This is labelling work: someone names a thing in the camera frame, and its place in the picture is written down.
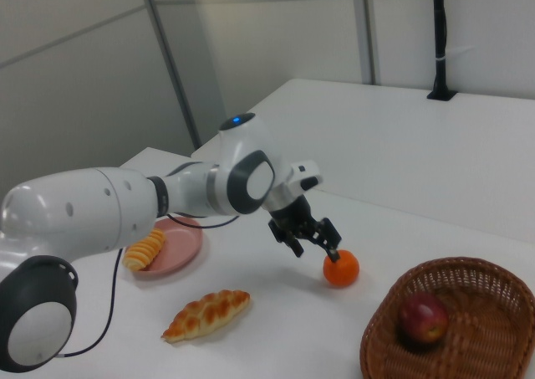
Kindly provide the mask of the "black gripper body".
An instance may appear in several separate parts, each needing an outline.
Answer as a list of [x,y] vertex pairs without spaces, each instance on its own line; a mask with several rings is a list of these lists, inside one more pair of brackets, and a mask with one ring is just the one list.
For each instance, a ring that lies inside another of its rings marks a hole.
[[270,216],[280,228],[290,231],[296,238],[307,239],[307,228],[312,214],[305,196],[299,196],[286,207],[270,212]]

